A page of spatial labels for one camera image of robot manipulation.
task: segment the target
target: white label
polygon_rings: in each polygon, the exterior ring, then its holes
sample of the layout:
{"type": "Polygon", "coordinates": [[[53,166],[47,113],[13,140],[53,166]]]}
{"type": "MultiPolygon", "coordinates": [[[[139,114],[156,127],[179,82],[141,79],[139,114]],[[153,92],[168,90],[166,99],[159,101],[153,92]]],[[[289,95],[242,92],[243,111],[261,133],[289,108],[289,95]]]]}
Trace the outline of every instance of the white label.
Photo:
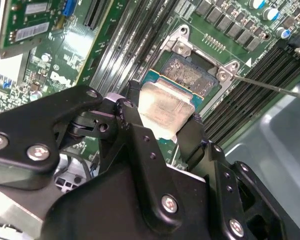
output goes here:
{"type": "Polygon", "coordinates": [[[45,22],[35,26],[29,26],[20,29],[16,32],[15,41],[20,41],[29,37],[33,37],[38,34],[42,34],[48,31],[48,28],[49,28],[49,22],[45,22]]]}
{"type": "Polygon", "coordinates": [[[25,14],[36,14],[45,12],[47,10],[47,6],[47,2],[28,4],[25,9],[25,14]]]}

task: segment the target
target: black memory slot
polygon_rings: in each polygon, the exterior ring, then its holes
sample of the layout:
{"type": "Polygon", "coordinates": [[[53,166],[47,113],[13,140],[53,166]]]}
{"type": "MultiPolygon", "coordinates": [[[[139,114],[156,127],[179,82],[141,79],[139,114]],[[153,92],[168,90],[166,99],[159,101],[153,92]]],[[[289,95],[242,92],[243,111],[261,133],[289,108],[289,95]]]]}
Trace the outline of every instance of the black memory slot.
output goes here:
{"type": "MultiPolygon", "coordinates": [[[[300,59],[277,43],[246,76],[259,82],[286,88],[300,74],[300,59]]],[[[203,121],[209,138],[222,145],[279,93],[246,82],[235,89],[203,121]]]]}
{"type": "Polygon", "coordinates": [[[89,11],[84,19],[84,25],[94,30],[107,5],[107,0],[92,0],[89,11]]]}

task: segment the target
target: screw hole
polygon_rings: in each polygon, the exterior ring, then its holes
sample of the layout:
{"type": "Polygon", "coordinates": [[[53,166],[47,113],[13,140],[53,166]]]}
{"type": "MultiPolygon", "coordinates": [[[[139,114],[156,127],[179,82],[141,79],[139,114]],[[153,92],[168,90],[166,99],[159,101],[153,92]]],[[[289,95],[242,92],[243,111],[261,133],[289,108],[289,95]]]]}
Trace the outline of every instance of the screw hole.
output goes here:
{"type": "Polygon", "coordinates": [[[232,193],[232,192],[233,192],[233,189],[232,189],[232,187],[230,187],[230,186],[226,186],[226,189],[228,190],[229,193],[232,193]]]}
{"type": "Polygon", "coordinates": [[[149,142],[149,141],[150,141],[150,138],[149,138],[148,136],[143,136],[143,141],[149,142]]]}
{"type": "Polygon", "coordinates": [[[156,157],[157,157],[157,156],[156,156],[153,152],[150,154],[150,158],[151,158],[152,160],[155,160],[156,157]]]}
{"type": "Polygon", "coordinates": [[[185,35],[188,32],[188,30],[185,27],[182,27],[180,31],[182,35],[185,35]]]}
{"type": "Polygon", "coordinates": [[[104,133],[105,131],[107,131],[108,128],[109,128],[109,125],[106,124],[106,123],[101,123],[101,124],[99,124],[99,126],[98,126],[98,129],[99,129],[99,131],[100,131],[101,133],[104,133]]]}

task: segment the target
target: blue capacitor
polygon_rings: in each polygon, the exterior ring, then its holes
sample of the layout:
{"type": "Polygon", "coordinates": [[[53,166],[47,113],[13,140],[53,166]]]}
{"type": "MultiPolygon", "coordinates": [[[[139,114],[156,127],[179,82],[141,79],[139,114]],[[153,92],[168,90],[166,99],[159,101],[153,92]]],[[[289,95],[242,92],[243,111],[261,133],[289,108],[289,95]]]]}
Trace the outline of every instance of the blue capacitor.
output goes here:
{"type": "Polygon", "coordinates": [[[263,19],[268,21],[276,20],[279,17],[279,15],[279,10],[272,7],[267,7],[262,13],[263,19]]]}
{"type": "Polygon", "coordinates": [[[249,6],[252,9],[261,9],[265,6],[266,0],[250,0],[249,6]]]}
{"type": "Polygon", "coordinates": [[[289,29],[285,29],[284,27],[278,27],[278,29],[275,31],[275,34],[278,38],[287,39],[290,37],[291,31],[289,29]]]}

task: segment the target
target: cable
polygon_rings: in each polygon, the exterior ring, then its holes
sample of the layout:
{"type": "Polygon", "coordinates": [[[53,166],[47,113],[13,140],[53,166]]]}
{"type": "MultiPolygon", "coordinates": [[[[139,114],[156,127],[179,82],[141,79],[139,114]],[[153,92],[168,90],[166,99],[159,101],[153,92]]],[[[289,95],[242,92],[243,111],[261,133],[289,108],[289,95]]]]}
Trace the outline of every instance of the cable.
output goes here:
{"type": "Polygon", "coordinates": [[[84,173],[85,173],[86,180],[89,181],[89,180],[92,179],[89,167],[88,167],[86,161],[80,155],[75,154],[73,152],[69,152],[69,151],[61,151],[60,154],[64,154],[64,155],[67,155],[71,158],[77,159],[83,166],[83,170],[84,170],[84,173]]]}

